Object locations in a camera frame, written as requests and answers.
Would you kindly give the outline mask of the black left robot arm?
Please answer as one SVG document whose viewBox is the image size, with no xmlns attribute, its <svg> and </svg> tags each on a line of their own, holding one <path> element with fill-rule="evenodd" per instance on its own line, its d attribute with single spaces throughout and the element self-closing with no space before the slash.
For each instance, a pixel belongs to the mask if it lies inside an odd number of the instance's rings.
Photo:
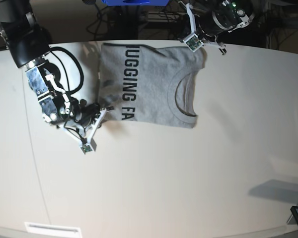
<svg viewBox="0 0 298 238">
<path fill-rule="evenodd" d="M 255 18 L 250 0 L 206 0 L 206 13 L 197 18 L 197 30 L 204 45 L 214 46 L 226 53 L 225 45 L 217 41 L 221 33 L 230 33 L 251 24 Z"/>
</svg>

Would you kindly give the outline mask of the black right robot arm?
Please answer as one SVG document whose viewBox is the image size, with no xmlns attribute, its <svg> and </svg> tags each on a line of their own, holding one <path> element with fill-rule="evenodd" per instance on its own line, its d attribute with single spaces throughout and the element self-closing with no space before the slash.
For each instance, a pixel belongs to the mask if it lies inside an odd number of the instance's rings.
<svg viewBox="0 0 298 238">
<path fill-rule="evenodd" d="M 0 35 L 18 68 L 25 67 L 29 87 L 36 94 L 43 120 L 83 135 L 101 126 L 106 110 L 98 103 L 82 106 L 73 97 L 83 86 L 84 73 L 77 58 L 62 47 L 50 47 L 28 0 L 0 0 Z M 59 68 L 45 57 L 55 51 L 73 60 L 79 72 L 75 89 L 60 83 Z"/>
</svg>

